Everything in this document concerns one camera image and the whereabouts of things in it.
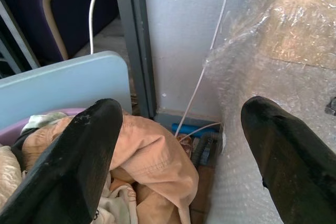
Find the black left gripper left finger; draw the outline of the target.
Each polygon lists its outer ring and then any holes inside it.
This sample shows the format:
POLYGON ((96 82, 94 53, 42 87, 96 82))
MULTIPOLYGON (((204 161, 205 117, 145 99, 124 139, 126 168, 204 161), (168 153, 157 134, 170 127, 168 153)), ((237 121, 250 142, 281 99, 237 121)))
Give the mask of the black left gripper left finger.
POLYGON ((77 114, 10 196, 1 223, 91 223, 122 122, 114 99, 77 114))

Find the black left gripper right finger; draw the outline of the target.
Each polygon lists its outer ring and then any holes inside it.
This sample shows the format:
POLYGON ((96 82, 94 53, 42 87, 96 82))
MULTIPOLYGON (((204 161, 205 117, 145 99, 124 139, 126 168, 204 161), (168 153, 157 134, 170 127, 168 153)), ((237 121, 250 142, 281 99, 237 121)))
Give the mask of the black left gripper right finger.
POLYGON ((250 98, 240 118, 283 223, 335 223, 335 152, 270 99, 250 98))

